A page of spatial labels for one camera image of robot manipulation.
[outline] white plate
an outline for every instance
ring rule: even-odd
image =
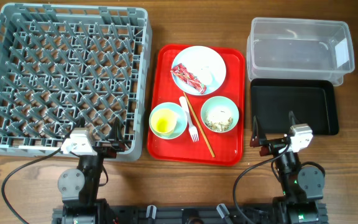
[[[212,75],[212,83],[207,85],[206,91],[200,94],[195,88],[182,82],[178,77],[172,75],[175,84],[184,92],[191,95],[207,95],[217,90],[223,83],[226,77],[226,65],[223,58],[209,47],[194,46],[182,50],[173,60],[172,68],[182,63],[189,72],[197,76],[200,69],[207,68]]]

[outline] black plastic tray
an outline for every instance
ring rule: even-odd
[[[251,82],[252,118],[256,115],[266,133],[287,133],[293,111],[313,134],[339,132],[334,87],[323,80],[255,79]]]

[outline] food in bowl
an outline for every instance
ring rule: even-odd
[[[215,107],[206,113],[207,127],[213,131],[227,131],[233,122],[233,117],[230,109],[225,106]]]

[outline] white plastic fork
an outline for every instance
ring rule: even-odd
[[[189,123],[189,133],[191,136],[191,140],[193,142],[197,142],[198,139],[198,131],[196,126],[193,125],[193,122],[191,122],[190,112],[189,112],[189,106],[187,105],[186,98],[184,96],[179,97],[180,106],[184,110],[186,116],[187,116],[187,123]]]

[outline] wooden chopstick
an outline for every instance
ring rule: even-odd
[[[193,107],[191,106],[191,103],[190,103],[190,101],[189,101],[189,98],[187,98],[187,95],[186,95],[185,92],[183,92],[183,94],[184,94],[185,97],[186,97],[187,104],[189,105],[189,108],[190,108],[190,110],[191,110],[191,113],[193,114],[193,117],[194,117],[194,119],[196,120],[196,123],[197,123],[197,125],[198,125],[198,128],[200,129],[201,134],[202,134],[203,137],[204,137],[204,140],[205,140],[206,145],[208,146],[209,152],[211,153],[212,157],[215,158],[215,153],[214,153],[214,151],[212,150],[211,145],[209,144],[209,141],[208,141],[208,139],[207,139],[206,136],[205,136],[203,127],[201,127],[201,124],[200,124],[200,122],[199,122],[198,119],[197,119],[196,113],[194,112]]]

